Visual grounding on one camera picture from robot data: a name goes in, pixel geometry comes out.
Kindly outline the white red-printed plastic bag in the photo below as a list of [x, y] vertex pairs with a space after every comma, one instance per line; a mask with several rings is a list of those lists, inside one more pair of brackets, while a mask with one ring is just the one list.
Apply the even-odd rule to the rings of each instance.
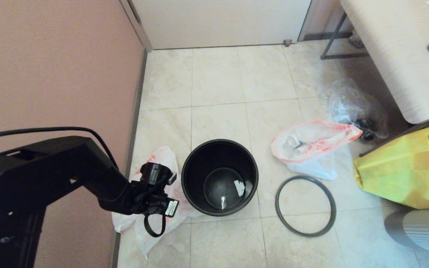
[[[175, 153], [168, 146], [162, 146], [151, 153], [147, 162], [162, 164], [163, 166], [170, 168], [170, 170], [177, 176], [177, 179], [172, 185], [167, 185], [165, 187], [165, 193], [167, 193], [170, 198], [177, 200], [179, 204], [174, 217], [166, 218], [164, 234], [166, 235], [173, 231], [189, 218], [201, 216], [201, 212], [197, 211], [188, 202], [183, 193], [181, 186], [181, 171], [178, 167]], [[148, 258], [150, 250], [161, 240], [161, 237], [153, 237], [146, 232], [143, 215], [122, 215], [112, 212], [112, 222], [117, 233], [122, 233], [128, 229], [136, 230], [135, 242], [145, 258]]]

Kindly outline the red-printed trash bag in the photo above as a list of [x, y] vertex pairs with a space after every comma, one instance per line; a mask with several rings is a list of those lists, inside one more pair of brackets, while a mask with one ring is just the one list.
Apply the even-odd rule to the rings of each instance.
[[[281, 130], [271, 141], [272, 154], [295, 173], [324, 180], [335, 180], [338, 173], [330, 156], [337, 149], [358, 139], [362, 131], [351, 124], [311, 121]], [[309, 144], [302, 155], [288, 157], [283, 144], [288, 136], [296, 136]]]

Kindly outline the black trash bin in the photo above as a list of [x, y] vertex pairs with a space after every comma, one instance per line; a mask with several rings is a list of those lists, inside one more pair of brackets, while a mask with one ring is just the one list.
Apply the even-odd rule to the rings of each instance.
[[181, 185], [188, 202], [211, 217], [244, 209], [259, 181], [257, 163], [247, 148], [227, 139], [205, 142], [186, 158]]

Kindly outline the clear crumpled plastic bag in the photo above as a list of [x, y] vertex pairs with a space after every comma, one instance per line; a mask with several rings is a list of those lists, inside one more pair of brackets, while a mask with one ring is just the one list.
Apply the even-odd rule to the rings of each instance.
[[339, 79], [319, 93], [332, 121], [351, 124], [362, 131], [364, 143], [378, 142], [389, 136], [388, 117], [381, 103], [363, 93], [352, 79]]

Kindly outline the yellow fabric tote bag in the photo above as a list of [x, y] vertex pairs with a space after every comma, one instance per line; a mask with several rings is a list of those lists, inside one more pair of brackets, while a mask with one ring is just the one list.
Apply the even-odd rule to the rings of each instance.
[[362, 190], [414, 209], [429, 209], [429, 128], [394, 139], [353, 163]]

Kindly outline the clear plastic bottle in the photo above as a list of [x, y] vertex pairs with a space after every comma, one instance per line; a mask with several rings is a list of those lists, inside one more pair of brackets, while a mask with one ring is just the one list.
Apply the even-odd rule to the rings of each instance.
[[288, 136], [286, 142], [283, 144], [283, 149], [288, 157], [294, 157], [302, 155], [308, 146], [308, 143], [300, 141], [296, 136]]

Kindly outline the pink fabric partition panel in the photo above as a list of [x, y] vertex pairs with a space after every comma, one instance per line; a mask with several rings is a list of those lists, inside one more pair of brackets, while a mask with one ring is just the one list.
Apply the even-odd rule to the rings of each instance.
[[[125, 173], [143, 53], [120, 0], [0, 0], [0, 131], [93, 129]], [[81, 187], [47, 208], [35, 267], [108, 268], [113, 239]]]

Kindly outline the white door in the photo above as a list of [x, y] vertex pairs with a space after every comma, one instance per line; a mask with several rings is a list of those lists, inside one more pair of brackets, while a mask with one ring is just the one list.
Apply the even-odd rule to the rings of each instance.
[[155, 50], [296, 42], [312, 0], [128, 0]]

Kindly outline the small white grey object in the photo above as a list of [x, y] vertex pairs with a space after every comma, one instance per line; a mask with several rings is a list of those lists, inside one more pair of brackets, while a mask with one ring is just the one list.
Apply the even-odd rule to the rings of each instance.
[[353, 29], [352, 31], [352, 35], [349, 37], [349, 43], [358, 49], [365, 48], [364, 42], [362, 41], [356, 29]]

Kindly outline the beige table with metal legs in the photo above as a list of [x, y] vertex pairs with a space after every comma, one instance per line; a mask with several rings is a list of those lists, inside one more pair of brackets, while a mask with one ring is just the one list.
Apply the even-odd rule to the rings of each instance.
[[425, 0], [339, 0], [404, 119], [429, 121], [429, 5]]

